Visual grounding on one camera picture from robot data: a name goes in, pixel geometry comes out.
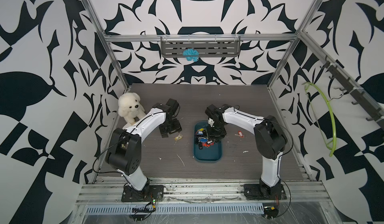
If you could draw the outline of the teal plastic storage box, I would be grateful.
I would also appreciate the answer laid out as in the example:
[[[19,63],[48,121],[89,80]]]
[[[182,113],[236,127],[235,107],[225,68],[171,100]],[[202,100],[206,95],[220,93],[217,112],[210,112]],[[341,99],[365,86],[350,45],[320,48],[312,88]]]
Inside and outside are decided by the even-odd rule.
[[[209,140],[206,121],[198,122],[194,127],[194,157],[202,163],[215,163],[222,158],[222,144]]]

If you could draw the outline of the red tag key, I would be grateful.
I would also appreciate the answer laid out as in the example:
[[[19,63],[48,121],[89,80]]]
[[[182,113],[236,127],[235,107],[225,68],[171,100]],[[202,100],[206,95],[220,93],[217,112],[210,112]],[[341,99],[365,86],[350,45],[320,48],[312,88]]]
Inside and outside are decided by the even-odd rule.
[[[241,132],[241,131],[238,131],[238,133],[236,134],[236,136],[240,137],[240,138],[244,138],[245,135]]]

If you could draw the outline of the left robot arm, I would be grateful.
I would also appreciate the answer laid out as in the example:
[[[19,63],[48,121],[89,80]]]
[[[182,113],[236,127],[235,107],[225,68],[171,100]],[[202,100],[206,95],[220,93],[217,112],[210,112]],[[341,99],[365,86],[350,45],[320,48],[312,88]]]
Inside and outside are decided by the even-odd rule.
[[[114,130],[105,162],[122,174],[133,190],[142,192],[149,185],[148,178],[140,168],[142,143],[156,128],[163,138],[181,132],[182,127],[177,119],[179,110],[179,103],[169,99],[166,104],[155,104],[138,123]]]

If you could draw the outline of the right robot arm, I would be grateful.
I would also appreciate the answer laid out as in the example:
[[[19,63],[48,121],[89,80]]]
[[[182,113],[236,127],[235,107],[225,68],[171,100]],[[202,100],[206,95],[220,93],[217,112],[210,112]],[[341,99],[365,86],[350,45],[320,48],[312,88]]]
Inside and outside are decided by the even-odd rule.
[[[274,116],[260,117],[224,104],[213,104],[205,110],[208,116],[208,140],[220,141],[226,136],[225,126],[232,124],[249,131],[255,137],[256,146],[263,157],[263,171],[259,182],[264,197],[282,193],[280,160],[288,138]]]

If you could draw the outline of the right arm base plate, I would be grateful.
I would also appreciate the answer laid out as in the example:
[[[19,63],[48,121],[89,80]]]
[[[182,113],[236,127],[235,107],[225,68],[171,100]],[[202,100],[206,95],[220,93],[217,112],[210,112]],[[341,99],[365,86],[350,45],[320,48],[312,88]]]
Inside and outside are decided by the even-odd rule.
[[[244,184],[244,195],[248,200],[286,200],[287,195],[284,187],[279,181],[275,186],[269,187],[261,182],[260,184]]]

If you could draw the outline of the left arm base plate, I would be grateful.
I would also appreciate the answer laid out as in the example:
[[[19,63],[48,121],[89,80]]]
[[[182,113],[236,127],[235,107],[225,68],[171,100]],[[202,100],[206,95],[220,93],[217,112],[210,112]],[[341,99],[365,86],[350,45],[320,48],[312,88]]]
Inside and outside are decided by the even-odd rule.
[[[159,202],[163,199],[164,189],[165,187],[163,185],[146,185],[143,190],[137,191],[134,188],[126,185],[123,189],[121,202],[150,202],[153,200]]]

